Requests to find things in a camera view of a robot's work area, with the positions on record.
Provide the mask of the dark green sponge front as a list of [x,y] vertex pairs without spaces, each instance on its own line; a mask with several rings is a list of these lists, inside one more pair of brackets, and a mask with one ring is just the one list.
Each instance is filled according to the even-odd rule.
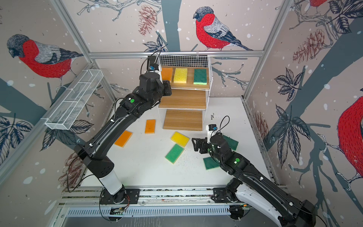
[[212,157],[204,158],[203,162],[206,170],[220,168],[220,163],[215,161]]

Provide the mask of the light green sponge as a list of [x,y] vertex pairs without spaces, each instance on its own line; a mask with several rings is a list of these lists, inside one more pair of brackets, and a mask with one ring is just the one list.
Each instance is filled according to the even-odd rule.
[[168,160],[170,163],[174,164],[180,155],[183,153],[184,148],[178,144],[175,144],[172,149],[167,153],[165,159]]

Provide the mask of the dark green sponge carried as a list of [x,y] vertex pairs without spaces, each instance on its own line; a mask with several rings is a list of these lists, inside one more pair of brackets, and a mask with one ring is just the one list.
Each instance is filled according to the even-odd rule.
[[193,76],[194,85],[207,85],[207,70],[206,69],[195,69]]

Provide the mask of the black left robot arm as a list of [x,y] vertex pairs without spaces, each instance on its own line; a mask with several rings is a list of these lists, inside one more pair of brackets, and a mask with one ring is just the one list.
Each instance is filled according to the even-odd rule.
[[125,187],[114,171],[114,163],[107,156],[108,151],[131,124],[158,105],[163,96],[171,94],[170,82],[161,81],[158,73],[140,75],[139,86],[121,100],[101,130],[85,145],[75,148],[75,153],[112,196],[114,203],[124,201]]

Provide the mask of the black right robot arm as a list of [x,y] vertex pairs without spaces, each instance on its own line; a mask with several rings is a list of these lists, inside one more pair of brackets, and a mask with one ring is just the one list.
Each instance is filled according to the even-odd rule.
[[286,193],[266,178],[247,158],[232,151],[222,133],[204,139],[193,138],[195,151],[209,154],[220,168],[233,176],[224,188],[214,188],[216,203],[244,202],[279,227],[314,227],[315,206]]

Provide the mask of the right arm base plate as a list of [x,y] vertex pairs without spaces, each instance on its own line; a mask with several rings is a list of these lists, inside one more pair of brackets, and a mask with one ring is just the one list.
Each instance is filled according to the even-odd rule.
[[245,201],[237,199],[236,195],[225,187],[213,188],[211,200],[215,203],[247,204]]

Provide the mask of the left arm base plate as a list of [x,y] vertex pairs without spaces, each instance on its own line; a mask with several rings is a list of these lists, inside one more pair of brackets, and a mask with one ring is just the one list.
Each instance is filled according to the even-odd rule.
[[100,195],[100,205],[137,204],[140,189],[124,189],[116,195],[111,195],[106,189]]

